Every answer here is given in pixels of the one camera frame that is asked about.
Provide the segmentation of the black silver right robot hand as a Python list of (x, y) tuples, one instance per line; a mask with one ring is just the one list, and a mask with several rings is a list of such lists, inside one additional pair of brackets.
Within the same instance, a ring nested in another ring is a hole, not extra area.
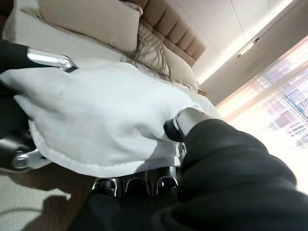
[(185, 144), (176, 194), (88, 197), (71, 231), (305, 231), (308, 197), (262, 142), (193, 108), (165, 122)]

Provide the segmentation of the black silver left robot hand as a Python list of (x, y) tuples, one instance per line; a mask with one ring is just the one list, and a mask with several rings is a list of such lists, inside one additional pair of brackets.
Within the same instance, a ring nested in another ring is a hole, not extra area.
[[(28, 46), (0, 41), (0, 71), (56, 67), (71, 73), (78, 66), (67, 56), (36, 50)], [(51, 161), (36, 148), (28, 117), (14, 100), (16, 93), (0, 86), (0, 168), (8, 172), (26, 172), (44, 167)]]

